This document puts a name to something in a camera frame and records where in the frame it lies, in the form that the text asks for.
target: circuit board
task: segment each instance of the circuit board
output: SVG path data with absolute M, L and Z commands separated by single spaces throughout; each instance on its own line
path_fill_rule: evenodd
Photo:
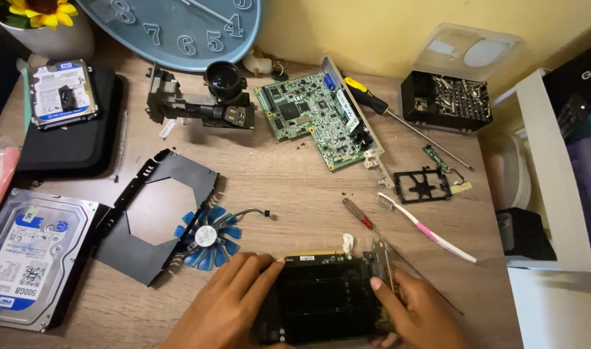
M 310 134 L 331 171 L 364 159 L 370 143 L 343 91 L 327 88 L 323 72 L 255 88 L 277 140 Z

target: red screwdriver handle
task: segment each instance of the red screwdriver handle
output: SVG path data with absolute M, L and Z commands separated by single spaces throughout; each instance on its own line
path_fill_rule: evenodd
M 349 200 L 348 198 L 344 198 L 343 205 L 345 205 L 347 210 L 351 212 L 351 214 L 353 214 L 356 219 L 361 221 L 365 227 L 373 229 L 373 223 L 367 218 L 364 212 L 360 210 L 358 206 L 356 206 L 355 203 L 351 202 L 351 200 Z

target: toothbrush bristles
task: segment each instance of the toothbrush bristles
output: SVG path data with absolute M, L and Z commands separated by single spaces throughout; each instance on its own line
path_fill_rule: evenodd
M 392 210 L 394 206 L 390 200 L 379 194 L 377 194 L 377 201 L 379 201 L 380 204 L 387 206 L 388 210 Z

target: clock number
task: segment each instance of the clock number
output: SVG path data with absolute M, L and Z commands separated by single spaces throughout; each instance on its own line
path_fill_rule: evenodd
M 253 6 L 253 0 L 233 0 L 233 5 L 240 10 L 247 10 Z
M 234 14 L 231 16 L 231 20 L 224 26 L 224 30 L 231 33 L 230 36 L 232 37 L 242 37 L 244 29 L 240 26 L 240 15 Z
M 186 55 L 191 56 L 196 53 L 196 48 L 192 45 L 194 41 L 189 36 L 180 36 L 177 38 L 177 47 L 180 48 L 180 51 Z
M 111 0 L 111 6 L 113 6 L 115 12 L 117 12 L 116 17 L 121 22 L 125 24 L 132 24 L 136 21 L 136 17 L 134 14 L 130 12 L 130 5 L 123 0 Z
M 214 52 L 222 51 L 224 44 L 218 40 L 220 38 L 220 32 L 207 31 L 207 48 Z
M 153 43 L 160 45 L 160 26 L 151 23 L 143 23 L 142 26 L 145 28 L 145 33 L 153 36 Z

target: white pot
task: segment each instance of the white pot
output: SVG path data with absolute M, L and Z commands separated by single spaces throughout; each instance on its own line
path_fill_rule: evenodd
M 0 21 L 0 25 L 29 50 L 47 59 L 90 59 L 95 52 L 93 32 L 87 17 L 76 5 L 77 16 L 72 16 L 71 27 L 59 24 L 57 30 L 49 27 L 15 28 Z

